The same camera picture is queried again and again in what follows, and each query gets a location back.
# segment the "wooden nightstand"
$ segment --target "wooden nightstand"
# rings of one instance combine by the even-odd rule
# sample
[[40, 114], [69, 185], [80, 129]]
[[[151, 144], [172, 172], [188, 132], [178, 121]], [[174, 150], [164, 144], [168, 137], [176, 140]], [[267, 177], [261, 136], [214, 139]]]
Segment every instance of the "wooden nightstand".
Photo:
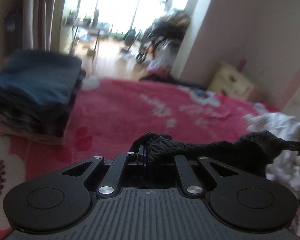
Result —
[[253, 84], [242, 73], [224, 61], [221, 62], [220, 69], [208, 89], [232, 98], [253, 103], [263, 103], [267, 97], [263, 89]]

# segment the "round pad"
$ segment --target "round pad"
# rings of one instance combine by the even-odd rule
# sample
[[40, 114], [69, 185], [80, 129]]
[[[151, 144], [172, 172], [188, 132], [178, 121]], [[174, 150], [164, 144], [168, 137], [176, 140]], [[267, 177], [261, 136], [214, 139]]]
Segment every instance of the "round pad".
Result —
[[209, 201], [223, 221], [250, 232], [283, 228], [291, 223], [298, 208], [289, 189], [246, 173], [218, 179]]
[[27, 203], [33, 208], [49, 209], [58, 206], [63, 201], [63, 193], [55, 188], [39, 188], [26, 198]]
[[237, 194], [237, 198], [242, 205], [249, 208], [267, 208], [274, 202], [271, 192], [262, 188], [245, 188]]

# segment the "stack of folded clothes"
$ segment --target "stack of folded clothes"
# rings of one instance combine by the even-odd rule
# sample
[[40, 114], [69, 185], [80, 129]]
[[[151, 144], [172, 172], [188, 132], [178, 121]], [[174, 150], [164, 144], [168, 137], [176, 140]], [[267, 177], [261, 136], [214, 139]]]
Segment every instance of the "stack of folded clothes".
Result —
[[0, 72], [0, 131], [45, 144], [63, 144], [85, 71], [82, 61], [26, 50]]

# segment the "metal screw head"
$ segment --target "metal screw head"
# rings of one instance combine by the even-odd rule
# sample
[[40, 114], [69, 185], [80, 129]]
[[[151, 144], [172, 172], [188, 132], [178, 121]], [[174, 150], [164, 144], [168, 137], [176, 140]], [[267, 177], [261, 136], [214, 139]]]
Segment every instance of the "metal screw head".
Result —
[[187, 191], [191, 194], [199, 194], [203, 191], [203, 189], [199, 186], [190, 186], [187, 188]]
[[109, 186], [104, 186], [104, 187], [101, 187], [98, 191], [101, 194], [111, 194], [114, 192], [114, 188], [109, 187]]

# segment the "pink blanket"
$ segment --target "pink blanket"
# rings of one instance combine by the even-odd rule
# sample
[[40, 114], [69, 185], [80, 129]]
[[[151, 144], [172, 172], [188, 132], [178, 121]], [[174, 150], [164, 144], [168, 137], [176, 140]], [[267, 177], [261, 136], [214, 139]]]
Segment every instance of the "pink blanket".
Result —
[[63, 147], [0, 136], [0, 239], [10, 230], [3, 198], [19, 183], [95, 155], [113, 159], [148, 132], [189, 143], [235, 141], [247, 133], [247, 114], [259, 115], [251, 103], [212, 92], [101, 80], [97, 89], [78, 94]]

